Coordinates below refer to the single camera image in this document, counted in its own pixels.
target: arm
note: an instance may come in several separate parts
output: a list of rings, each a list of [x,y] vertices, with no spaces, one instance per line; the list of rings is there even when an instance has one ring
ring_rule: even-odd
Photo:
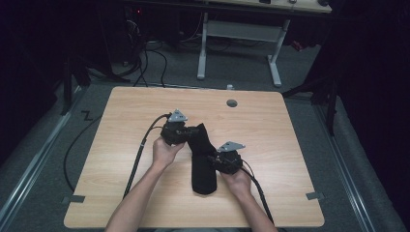
[[[239,170],[233,175],[224,173],[220,173],[220,175],[238,200],[253,232],[278,231],[252,196],[250,192],[250,177],[243,170]]]
[[[148,200],[166,167],[184,144],[171,147],[163,138],[154,142],[153,163],[138,183],[127,194],[111,216],[105,231],[136,231],[147,208]]]

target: forearm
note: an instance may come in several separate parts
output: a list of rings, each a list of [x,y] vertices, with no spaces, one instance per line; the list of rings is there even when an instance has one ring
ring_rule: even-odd
[[[114,211],[105,231],[136,231],[164,167],[152,165]]]
[[[253,232],[278,231],[251,194],[236,198]]]

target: black fabric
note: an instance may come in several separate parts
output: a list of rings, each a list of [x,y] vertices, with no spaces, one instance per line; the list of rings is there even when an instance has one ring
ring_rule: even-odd
[[[198,134],[188,141],[192,150],[191,184],[193,191],[207,195],[217,190],[217,172],[208,160],[217,149],[209,141],[205,126],[200,124],[197,129]]]

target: table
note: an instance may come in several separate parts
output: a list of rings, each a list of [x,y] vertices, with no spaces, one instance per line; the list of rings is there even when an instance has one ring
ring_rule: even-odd
[[[238,105],[230,107],[228,100]],[[176,108],[189,118],[186,126],[204,123],[216,148],[228,140],[246,145],[238,152],[253,169],[277,226],[324,223],[318,200],[307,199],[314,188],[280,93],[116,87],[74,192],[84,201],[70,204],[67,227],[105,227],[122,200],[143,135],[158,116]],[[148,136],[135,183],[152,162],[152,143],[160,132],[152,130]],[[141,226],[248,227],[219,174],[218,189],[211,195],[192,191],[190,157],[187,144],[159,180]],[[251,191],[261,205],[254,185]]]
[[[267,9],[283,9],[289,12],[302,11],[311,13],[330,13],[332,9],[322,7],[317,3],[317,0],[298,0],[295,4],[289,3],[288,0],[273,0],[271,4],[259,3],[258,0],[207,0],[207,3],[222,3],[242,5],[249,7],[267,8]],[[205,78],[206,71],[206,42],[207,37],[226,37],[232,39],[253,40],[261,42],[275,43],[276,46],[272,55],[268,56],[268,64],[271,70],[274,85],[281,86],[280,76],[278,73],[277,59],[283,40],[290,23],[290,19],[286,19],[281,26],[265,26],[235,22],[225,22],[220,20],[209,20],[208,14],[205,13],[202,25],[202,44],[198,61],[198,79]]]

